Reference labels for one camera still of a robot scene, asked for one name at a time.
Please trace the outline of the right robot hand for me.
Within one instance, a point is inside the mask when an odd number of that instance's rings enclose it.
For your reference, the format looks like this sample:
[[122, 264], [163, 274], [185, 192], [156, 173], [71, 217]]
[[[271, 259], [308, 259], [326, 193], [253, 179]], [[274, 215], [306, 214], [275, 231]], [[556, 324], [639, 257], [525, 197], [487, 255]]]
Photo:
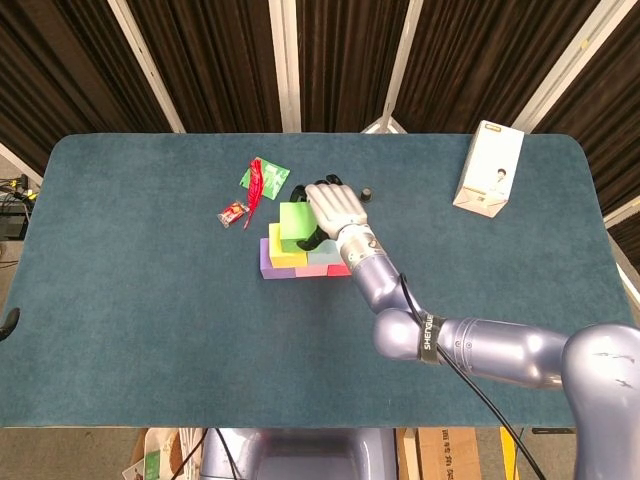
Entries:
[[297, 185], [290, 195], [291, 202], [307, 202], [317, 222], [315, 230], [296, 246], [312, 251], [326, 240], [336, 240], [342, 230], [350, 226], [365, 226], [367, 213], [354, 191], [335, 174], [313, 184]]

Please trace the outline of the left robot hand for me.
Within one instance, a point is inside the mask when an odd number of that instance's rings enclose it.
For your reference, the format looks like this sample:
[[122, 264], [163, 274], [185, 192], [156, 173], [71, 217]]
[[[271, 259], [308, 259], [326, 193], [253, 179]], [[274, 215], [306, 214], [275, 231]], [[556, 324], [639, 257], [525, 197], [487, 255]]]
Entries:
[[13, 308], [8, 312], [0, 327], [0, 341], [6, 340], [13, 333], [19, 322], [20, 314], [19, 308]]

